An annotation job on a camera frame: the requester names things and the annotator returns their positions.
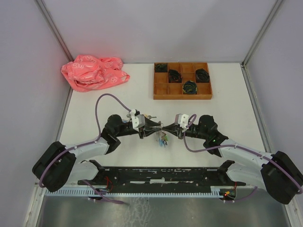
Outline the metal key organiser disc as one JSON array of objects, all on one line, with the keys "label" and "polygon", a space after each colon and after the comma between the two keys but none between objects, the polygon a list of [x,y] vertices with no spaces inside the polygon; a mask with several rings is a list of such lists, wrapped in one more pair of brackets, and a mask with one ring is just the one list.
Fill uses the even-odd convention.
[{"label": "metal key organiser disc", "polygon": [[158,127],[160,130],[156,132],[158,136],[158,142],[161,147],[166,148],[168,146],[168,136],[166,132],[163,130],[164,124],[162,122],[159,122],[160,126]]}]

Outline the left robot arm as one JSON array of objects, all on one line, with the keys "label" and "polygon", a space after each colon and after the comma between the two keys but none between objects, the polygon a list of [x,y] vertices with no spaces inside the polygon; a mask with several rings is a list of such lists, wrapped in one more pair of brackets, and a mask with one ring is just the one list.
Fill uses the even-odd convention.
[{"label": "left robot arm", "polygon": [[160,131],[161,123],[154,122],[142,114],[131,117],[124,122],[117,115],[111,115],[100,134],[92,141],[79,145],[63,145],[53,142],[32,168],[33,174],[39,179],[39,186],[55,192],[67,182],[90,180],[101,184],[105,173],[95,161],[85,160],[112,153],[121,144],[121,136],[139,135],[141,139]]}]

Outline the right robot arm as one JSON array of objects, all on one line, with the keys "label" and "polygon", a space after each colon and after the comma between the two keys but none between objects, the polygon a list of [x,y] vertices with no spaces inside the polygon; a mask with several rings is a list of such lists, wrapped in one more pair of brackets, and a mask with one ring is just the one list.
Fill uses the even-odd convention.
[{"label": "right robot arm", "polygon": [[233,181],[252,185],[282,204],[289,204],[295,195],[303,193],[303,175],[286,153],[248,148],[221,134],[212,116],[202,115],[198,124],[193,123],[195,118],[178,114],[173,124],[162,129],[182,140],[203,139],[202,151],[225,158],[223,170],[217,173],[221,184]]}]

